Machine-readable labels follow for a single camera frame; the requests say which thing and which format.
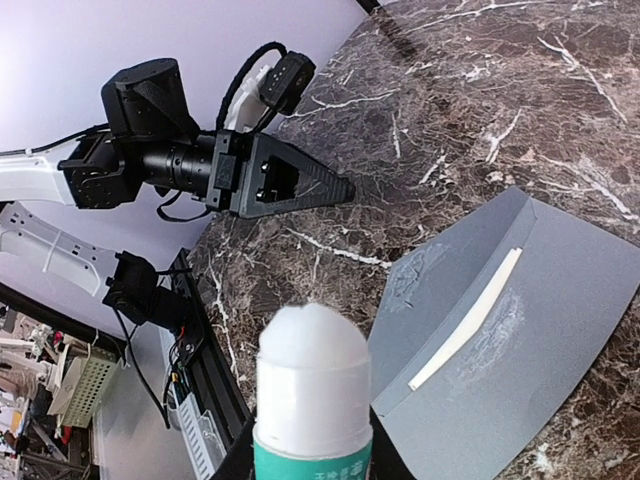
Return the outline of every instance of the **white bottle cap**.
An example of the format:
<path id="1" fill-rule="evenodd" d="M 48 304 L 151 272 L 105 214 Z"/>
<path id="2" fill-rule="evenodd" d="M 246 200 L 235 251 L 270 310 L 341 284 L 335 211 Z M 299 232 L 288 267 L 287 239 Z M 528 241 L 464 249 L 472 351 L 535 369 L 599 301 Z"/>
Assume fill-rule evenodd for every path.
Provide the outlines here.
<path id="1" fill-rule="evenodd" d="M 322 459 L 364 448 L 371 367 L 349 320 L 317 304 L 281 309 L 260 335 L 256 440 L 290 458 Z"/>

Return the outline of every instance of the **teal band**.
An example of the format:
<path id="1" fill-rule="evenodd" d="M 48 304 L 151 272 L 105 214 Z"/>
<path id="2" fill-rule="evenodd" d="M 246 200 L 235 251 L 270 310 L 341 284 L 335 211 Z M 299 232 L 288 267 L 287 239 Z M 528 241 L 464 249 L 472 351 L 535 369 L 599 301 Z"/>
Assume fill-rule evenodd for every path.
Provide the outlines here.
<path id="1" fill-rule="evenodd" d="M 347 457 L 296 460 L 272 453 L 254 441 L 256 480 L 366 480 L 372 442 Z"/>

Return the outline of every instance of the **floor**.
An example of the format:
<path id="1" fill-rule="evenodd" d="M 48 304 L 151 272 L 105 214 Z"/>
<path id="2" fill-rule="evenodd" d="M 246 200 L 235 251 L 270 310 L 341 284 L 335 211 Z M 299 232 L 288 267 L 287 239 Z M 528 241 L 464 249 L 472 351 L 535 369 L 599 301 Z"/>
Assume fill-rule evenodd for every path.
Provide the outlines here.
<path id="1" fill-rule="evenodd" d="M 133 348 L 151 388 L 161 396 L 166 372 L 159 329 L 140 327 Z M 118 371 L 94 423 L 102 480 L 195 479 L 182 434 L 164 428 L 133 367 Z"/>

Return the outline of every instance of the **beige plastic basket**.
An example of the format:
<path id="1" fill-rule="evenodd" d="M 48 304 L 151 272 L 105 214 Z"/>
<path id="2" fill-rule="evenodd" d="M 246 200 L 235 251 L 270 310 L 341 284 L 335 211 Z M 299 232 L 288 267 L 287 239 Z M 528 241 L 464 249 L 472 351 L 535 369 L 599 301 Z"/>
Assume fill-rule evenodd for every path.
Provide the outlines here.
<path id="1" fill-rule="evenodd" d="M 67 427 L 89 426 L 118 365 L 115 355 L 95 347 L 89 347 L 89 355 L 82 362 L 84 365 L 80 381 L 71 397 L 69 408 L 59 422 Z"/>

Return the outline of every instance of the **marble countertop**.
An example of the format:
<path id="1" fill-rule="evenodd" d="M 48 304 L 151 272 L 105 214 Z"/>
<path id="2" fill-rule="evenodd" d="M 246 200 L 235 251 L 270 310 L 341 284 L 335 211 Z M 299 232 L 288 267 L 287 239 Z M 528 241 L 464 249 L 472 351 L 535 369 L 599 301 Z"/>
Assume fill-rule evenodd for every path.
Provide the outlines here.
<path id="1" fill-rule="evenodd" d="M 249 404 L 258 335 L 285 304 L 368 332 L 390 262 L 517 185 L 640 246 L 640 2 L 407 0 L 368 18 L 276 136 L 355 202 L 221 215 L 193 250 Z M 571 398 L 500 475 L 640 478 L 640 298 Z"/>

